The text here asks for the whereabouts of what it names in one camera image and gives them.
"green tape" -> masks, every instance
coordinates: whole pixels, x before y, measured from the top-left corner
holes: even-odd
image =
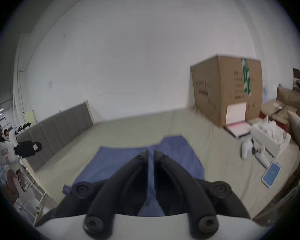
[[[248,97],[250,97],[251,96],[250,73],[249,73],[249,67],[246,58],[241,59],[241,65],[243,70],[244,92],[248,93]]]

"smartphone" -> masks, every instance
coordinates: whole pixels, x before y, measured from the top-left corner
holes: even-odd
[[[277,162],[272,162],[268,168],[268,170],[265,172],[265,174],[262,176],[261,181],[264,185],[266,185],[268,188],[271,188],[273,183],[275,182],[279,172],[281,169],[281,165]]]

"white box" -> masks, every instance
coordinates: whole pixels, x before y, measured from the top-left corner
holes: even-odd
[[[268,134],[264,133],[259,128],[260,123],[262,122],[257,122],[252,125],[251,135],[254,139],[264,145],[266,150],[268,150],[268,152],[274,158],[277,158],[288,147],[291,140],[291,135],[288,134],[284,129],[277,126],[276,133],[279,136],[285,136],[285,138],[282,140],[281,145],[278,145]]]

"bed mattress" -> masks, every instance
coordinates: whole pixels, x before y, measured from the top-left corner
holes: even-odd
[[[276,159],[281,170],[268,189],[261,182],[266,169],[260,162],[252,154],[245,161],[241,159],[242,140],[235,140],[204,116],[182,109],[95,124],[49,159],[35,178],[59,203],[64,198],[63,185],[72,185],[100,146],[142,147],[171,135],[182,135],[187,140],[204,167],[205,180],[230,184],[251,218],[268,205],[299,165],[299,147],[291,140]],[[266,156],[271,161],[272,156],[267,152]]]

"large cardboard box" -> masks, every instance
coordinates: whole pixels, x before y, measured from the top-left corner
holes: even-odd
[[[195,106],[217,126],[225,127],[227,107],[247,102],[246,120],[260,114],[260,61],[217,55],[191,66]]]

